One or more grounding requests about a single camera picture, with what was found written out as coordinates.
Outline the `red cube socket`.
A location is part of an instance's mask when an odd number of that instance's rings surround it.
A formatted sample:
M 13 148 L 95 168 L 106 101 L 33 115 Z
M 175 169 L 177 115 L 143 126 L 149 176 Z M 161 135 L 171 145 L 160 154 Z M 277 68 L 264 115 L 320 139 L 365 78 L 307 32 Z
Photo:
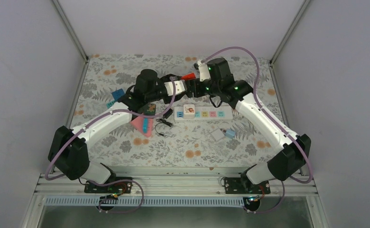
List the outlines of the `red cube socket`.
M 181 77 L 181 80 L 185 80 L 185 81 L 189 81 L 193 79 L 196 79 L 196 75 L 194 73 L 189 73 Z

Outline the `white cube adapter with tiger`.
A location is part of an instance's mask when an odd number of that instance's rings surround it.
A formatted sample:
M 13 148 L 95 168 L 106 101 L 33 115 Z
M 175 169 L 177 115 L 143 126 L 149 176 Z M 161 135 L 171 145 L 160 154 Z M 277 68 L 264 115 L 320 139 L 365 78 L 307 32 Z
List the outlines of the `white cube adapter with tiger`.
M 183 105 L 183 119 L 194 119 L 195 118 L 195 105 L 193 104 L 184 104 Z

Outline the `dark green cube adapter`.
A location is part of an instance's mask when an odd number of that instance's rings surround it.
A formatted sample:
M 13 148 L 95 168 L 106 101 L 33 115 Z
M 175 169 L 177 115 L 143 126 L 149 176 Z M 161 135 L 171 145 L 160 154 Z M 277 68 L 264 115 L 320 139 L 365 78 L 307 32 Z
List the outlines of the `dark green cube adapter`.
M 156 114 L 156 104 L 154 103 L 147 104 L 143 111 L 143 115 L 154 116 L 155 114 Z

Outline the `white charger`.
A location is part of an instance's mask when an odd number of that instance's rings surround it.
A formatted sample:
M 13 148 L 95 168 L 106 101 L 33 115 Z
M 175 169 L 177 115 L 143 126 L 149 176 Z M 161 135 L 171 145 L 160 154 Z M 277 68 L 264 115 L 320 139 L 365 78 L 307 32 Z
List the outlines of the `white charger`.
M 210 133 L 210 136 L 216 141 L 220 141 L 222 140 L 223 138 L 225 138 L 225 134 L 223 133 L 223 131 L 221 129 L 215 129 L 213 130 L 211 133 Z

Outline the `dark blue cube socket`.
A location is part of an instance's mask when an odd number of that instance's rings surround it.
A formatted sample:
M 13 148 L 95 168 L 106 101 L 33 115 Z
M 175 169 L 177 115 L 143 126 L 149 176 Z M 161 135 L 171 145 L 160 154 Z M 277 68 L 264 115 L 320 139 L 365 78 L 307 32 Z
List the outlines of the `dark blue cube socket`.
M 125 95 L 125 91 L 123 89 L 118 89 L 118 90 L 112 92 L 111 95 L 112 95 L 114 101 L 118 101 L 118 99 L 120 97 L 122 97 L 123 95 Z

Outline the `pale blue small charger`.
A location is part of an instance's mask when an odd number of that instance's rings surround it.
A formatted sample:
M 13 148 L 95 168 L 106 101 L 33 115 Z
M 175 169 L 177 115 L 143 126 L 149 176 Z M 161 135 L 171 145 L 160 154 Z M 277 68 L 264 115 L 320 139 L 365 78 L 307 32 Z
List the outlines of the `pale blue small charger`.
M 236 133 L 232 131 L 231 129 L 221 129 L 221 131 L 227 138 L 230 138 L 230 139 L 233 139 L 236 135 Z

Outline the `light blue plug adapter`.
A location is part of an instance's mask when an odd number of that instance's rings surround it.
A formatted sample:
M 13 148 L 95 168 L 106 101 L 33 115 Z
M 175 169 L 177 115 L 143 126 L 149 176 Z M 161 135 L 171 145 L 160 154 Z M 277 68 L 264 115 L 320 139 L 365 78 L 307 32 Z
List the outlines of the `light blue plug adapter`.
M 143 119 L 143 125 L 142 125 L 143 133 L 147 133 L 148 132 L 148 125 L 149 125 L 149 119 L 148 118 L 144 118 Z

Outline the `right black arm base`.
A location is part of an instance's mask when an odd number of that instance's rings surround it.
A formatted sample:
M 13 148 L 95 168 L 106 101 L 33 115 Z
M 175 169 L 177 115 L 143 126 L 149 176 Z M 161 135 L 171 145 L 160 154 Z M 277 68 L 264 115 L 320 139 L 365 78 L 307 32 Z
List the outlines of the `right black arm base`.
M 224 187 L 225 193 L 229 195 L 244 194 L 243 207 L 247 212 L 256 212 L 261 204 L 261 200 L 271 193 L 268 181 L 260 184 L 252 184 L 248 180 L 236 177 L 222 177 L 220 184 Z

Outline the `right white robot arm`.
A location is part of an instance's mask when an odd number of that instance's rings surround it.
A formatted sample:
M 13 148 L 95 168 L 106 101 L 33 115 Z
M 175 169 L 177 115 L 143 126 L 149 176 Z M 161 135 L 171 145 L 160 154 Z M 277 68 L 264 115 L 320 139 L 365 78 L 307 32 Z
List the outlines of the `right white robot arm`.
M 219 97 L 249 120 L 277 153 L 266 163 L 254 165 L 241 174 L 240 186 L 245 193 L 253 193 L 259 183 L 267 180 L 284 181 L 307 163 L 312 143 L 309 136 L 289 129 L 266 108 L 247 81 L 235 80 L 223 57 L 198 60 L 194 67 L 199 78 L 186 80 L 187 95 Z

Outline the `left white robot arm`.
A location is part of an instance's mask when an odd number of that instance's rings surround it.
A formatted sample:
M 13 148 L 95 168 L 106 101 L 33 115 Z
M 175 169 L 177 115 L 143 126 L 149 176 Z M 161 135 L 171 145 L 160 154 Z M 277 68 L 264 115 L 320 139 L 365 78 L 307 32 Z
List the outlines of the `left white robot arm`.
M 46 169 L 46 180 L 52 180 L 49 173 L 56 167 L 62 172 L 61 177 L 84 178 L 103 192 L 112 191 L 116 181 L 113 172 L 105 165 L 90 161 L 88 149 L 119 126 L 136 117 L 146 118 L 146 109 L 152 102 L 163 100 L 167 104 L 166 109 L 153 118 L 164 115 L 186 92 L 186 82 L 179 76 L 159 78 L 154 70 L 142 70 L 135 84 L 106 111 L 72 129 L 61 126 L 56 130 L 48 155 L 50 164 Z

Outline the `floral table cloth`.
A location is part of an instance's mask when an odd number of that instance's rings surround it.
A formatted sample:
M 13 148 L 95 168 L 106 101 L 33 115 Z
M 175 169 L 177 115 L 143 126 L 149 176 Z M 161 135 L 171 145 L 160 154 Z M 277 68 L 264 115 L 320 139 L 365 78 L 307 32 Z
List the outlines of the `floral table cloth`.
M 172 55 L 95 54 L 89 66 L 74 112 L 72 126 L 83 124 L 104 112 L 112 101 L 112 92 L 135 84 L 143 69 L 155 70 L 158 76 L 183 76 L 194 72 L 199 57 Z M 89 151 L 89 158 L 107 166 L 161 167 L 249 167 L 267 162 L 277 153 L 264 135 L 238 111 L 229 121 L 175 122 L 172 128 L 153 124 L 151 137 L 145 137 L 131 124 L 124 124 L 100 139 Z M 210 133 L 231 129 L 233 139 L 216 142 Z

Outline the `white multicolour power strip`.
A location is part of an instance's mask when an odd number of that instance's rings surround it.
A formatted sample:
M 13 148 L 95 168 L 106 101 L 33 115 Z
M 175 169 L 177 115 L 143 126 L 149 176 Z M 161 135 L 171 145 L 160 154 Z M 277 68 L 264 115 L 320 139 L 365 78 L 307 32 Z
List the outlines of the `white multicolour power strip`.
M 183 119 L 183 106 L 174 107 L 173 118 L 175 122 L 194 122 L 194 121 L 229 121 L 233 119 L 232 108 L 230 106 L 195 106 L 195 118 Z

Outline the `pink triangular power strip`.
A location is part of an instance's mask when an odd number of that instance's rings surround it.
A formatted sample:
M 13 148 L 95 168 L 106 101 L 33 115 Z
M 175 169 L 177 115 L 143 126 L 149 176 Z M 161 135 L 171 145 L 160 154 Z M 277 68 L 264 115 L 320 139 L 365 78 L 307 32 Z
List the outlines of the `pink triangular power strip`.
M 148 125 L 148 132 L 143 133 L 142 125 L 143 125 L 143 117 L 136 117 L 134 120 L 130 122 L 130 124 L 141 134 L 143 134 L 145 137 L 151 137 L 152 130 L 153 130 L 153 119 L 149 118 L 149 125 Z

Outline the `teal power strip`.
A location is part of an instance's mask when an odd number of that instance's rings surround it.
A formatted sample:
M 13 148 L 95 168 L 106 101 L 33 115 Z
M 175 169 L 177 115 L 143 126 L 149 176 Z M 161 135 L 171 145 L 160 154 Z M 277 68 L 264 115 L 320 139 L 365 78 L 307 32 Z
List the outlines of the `teal power strip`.
M 111 108 L 115 103 L 116 103 L 116 101 L 115 101 L 115 100 L 108 102 L 108 103 L 106 104 L 107 109 Z

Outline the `aluminium rail frame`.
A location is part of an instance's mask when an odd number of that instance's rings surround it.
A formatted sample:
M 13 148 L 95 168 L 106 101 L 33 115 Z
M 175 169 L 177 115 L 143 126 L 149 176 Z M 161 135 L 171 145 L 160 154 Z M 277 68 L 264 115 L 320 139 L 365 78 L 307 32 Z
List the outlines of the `aluminium rail frame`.
M 242 207 L 242 199 L 248 194 L 239 191 L 228 194 L 225 178 L 239 177 L 242 167 L 114 167 L 118 175 L 133 179 L 131 192 L 121 197 L 124 205 L 137 206 L 206 206 Z M 51 174 L 47 181 L 41 174 L 36 184 L 31 202 L 39 209 L 46 204 L 62 206 L 84 206 L 93 203 L 96 193 L 85 193 L 78 181 L 61 177 L 59 171 Z M 294 180 L 271 180 L 270 191 L 265 191 L 265 199 L 274 197 L 301 197 L 308 207 L 312 226 L 326 228 L 328 222 L 314 182 L 298 183 Z

